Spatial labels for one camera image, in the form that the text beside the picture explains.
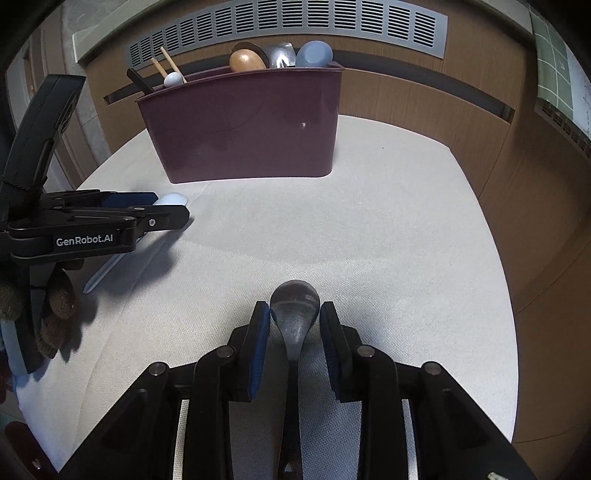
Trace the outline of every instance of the wooden egg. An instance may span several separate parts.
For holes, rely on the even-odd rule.
[[[230,56],[230,69],[233,72],[250,72],[251,70],[264,70],[265,62],[252,50],[236,50]]]

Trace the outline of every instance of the wooden handle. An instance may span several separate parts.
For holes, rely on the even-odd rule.
[[[168,63],[170,63],[170,66],[173,68],[173,70],[177,73],[180,73],[180,76],[183,77],[183,83],[187,83],[187,80],[185,79],[184,75],[178,69],[177,64],[173,61],[173,59],[170,57],[170,55],[168,55],[166,48],[160,47],[160,51],[162,52],[162,55],[164,55],[166,57],[166,59],[168,60]]]
[[[162,68],[162,65],[160,65],[160,62],[158,60],[156,60],[154,57],[152,57],[152,63],[154,64],[156,69],[160,72],[160,75],[162,75],[163,78],[166,78],[166,75],[168,75],[168,73],[166,73],[166,70],[164,70]]]

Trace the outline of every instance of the blue plastic object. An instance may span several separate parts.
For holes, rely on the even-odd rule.
[[[313,40],[304,44],[297,53],[295,66],[296,68],[309,67],[323,69],[328,66],[332,61],[332,58],[332,48],[330,48],[328,43],[320,40]]]
[[[248,384],[248,392],[251,398],[256,397],[259,387],[261,386],[262,370],[265,365],[265,352],[267,351],[267,338],[269,337],[270,327],[271,316],[269,314],[269,305],[265,304],[258,324],[258,331],[256,333],[254,354],[249,366],[250,382]]]

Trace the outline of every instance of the maroon plastic basket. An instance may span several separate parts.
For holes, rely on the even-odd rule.
[[[332,170],[343,68],[229,67],[137,100],[172,183],[322,177]]]

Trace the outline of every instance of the white table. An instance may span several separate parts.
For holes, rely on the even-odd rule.
[[[482,211],[447,147],[341,116],[327,177],[172,185],[144,131],[83,188],[183,193],[193,222],[140,242],[83,298],[73,346],[18,379],[22,412],[57,469],[147,365],[194,362],[226,343],[255,302],[291,278],[312,283],[344,325],[396,361],[439,361],[511,438],[518,370],[509,295]],[[97,266],[87,261],[75,285]],[[282,355],[274,327],[259,396],[232,406],[236,480],[274,473]],[[336,404],[317,324],[301,361],[300,410],[307,477],[355,478],[360,408]]]

